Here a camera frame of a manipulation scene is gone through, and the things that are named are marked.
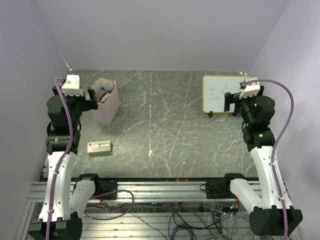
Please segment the brown chocolate bar wrapper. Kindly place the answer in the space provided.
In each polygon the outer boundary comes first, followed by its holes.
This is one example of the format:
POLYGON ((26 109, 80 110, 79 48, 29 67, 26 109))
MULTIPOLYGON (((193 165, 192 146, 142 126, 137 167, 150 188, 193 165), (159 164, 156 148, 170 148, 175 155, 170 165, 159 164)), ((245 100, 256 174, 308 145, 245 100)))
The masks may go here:
POLYGON ((103 94, 98 98, 97 102, 103 104, 110 96, 108 91, 103 92, 103 94))

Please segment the pink paper bag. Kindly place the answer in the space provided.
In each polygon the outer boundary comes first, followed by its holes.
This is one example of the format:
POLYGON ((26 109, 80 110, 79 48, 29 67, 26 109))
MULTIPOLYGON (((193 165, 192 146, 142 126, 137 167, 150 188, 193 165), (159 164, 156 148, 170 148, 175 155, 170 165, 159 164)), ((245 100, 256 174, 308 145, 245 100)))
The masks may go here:
POLYGON ((94 79, 90 74, 86 74, 82 79, 85 77, 90 77, 92 82, 91 87, 94 88, 96 92, 97 101, 103 92, 110 93, 108 99, 104 103, 97 102, 97 110, 91 110, 93 118, 97 123, 109 126, 112 123, 121 104, 117 82, 113 79, 105 79, 102 77, 94 79))

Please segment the small whiteboard with stand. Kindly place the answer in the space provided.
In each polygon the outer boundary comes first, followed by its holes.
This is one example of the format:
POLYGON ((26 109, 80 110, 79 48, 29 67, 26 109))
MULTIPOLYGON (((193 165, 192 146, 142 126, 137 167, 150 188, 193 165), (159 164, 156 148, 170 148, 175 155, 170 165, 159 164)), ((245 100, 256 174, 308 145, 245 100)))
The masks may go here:
POLYGON ((240 83, 251 78, 247 75, 204 75, 202 77, 202 111, 206 114, 223 114, 225 93, 240 93, 240 83))

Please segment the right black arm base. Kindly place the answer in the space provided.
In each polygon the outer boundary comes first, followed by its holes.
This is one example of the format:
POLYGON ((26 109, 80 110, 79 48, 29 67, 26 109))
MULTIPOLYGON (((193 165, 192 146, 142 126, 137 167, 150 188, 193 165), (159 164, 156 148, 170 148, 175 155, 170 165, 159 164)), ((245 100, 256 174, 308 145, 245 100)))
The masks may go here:
POLYGON ((213 199, 234 199, 236 196, 230 191, 230 181, 225 177, 211 178, 199 186, 199 189, 206 194, 206 198, 213 199))

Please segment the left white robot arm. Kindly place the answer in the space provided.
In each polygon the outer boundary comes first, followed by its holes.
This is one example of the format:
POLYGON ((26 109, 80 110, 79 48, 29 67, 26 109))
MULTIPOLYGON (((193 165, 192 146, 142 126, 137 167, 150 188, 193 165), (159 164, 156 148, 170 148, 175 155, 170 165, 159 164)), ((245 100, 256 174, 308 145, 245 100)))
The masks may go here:
POLYGON ((46 152, 48 177, 42 210, 28 234, 35 240, 79 240, 82 235, 81 216, 89 199, 102 193, 96 173, 81 174, 71 186, 72 171, 81 137, 80 118, 83 112, 98 109, 95 90, 88 88, 88 98, 67 95, 53 87, 54 95, 47 101, 46 152))

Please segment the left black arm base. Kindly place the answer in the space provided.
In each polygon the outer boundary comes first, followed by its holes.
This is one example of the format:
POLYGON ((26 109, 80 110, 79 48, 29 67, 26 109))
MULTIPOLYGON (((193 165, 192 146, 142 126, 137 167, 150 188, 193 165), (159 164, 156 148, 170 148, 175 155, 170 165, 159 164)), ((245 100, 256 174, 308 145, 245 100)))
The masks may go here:
MULTIPOLYGON (((104 179, 102 178, 100 180, 100 194, 105 194, 113 191, 118 190, 118 183, 114 179, 104 179)), ((112 193, 109 195, 104 195, 100 197, 104 200, 116 200, 117 199, 117 193, 112 193)))

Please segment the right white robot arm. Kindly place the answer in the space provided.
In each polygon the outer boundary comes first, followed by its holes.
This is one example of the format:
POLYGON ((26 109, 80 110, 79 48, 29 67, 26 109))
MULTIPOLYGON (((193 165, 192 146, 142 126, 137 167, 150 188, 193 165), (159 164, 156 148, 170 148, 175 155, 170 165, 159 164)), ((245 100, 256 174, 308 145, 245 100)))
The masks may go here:
POLYGON ((244 92, 224 95, 224 111, 234 105, 234 114, 242 118, 243 140, 254 161, 261 194, 258 195, 243 176, 228 175, 220 186, 226 198, 234 195, 249 214, 249 225, 256 236, 288 237, 303 220, 295 209, 281 178, 276 154, 276 140, 269 127, 275 114, 275 101, 259 90, 248 96, 244 92))

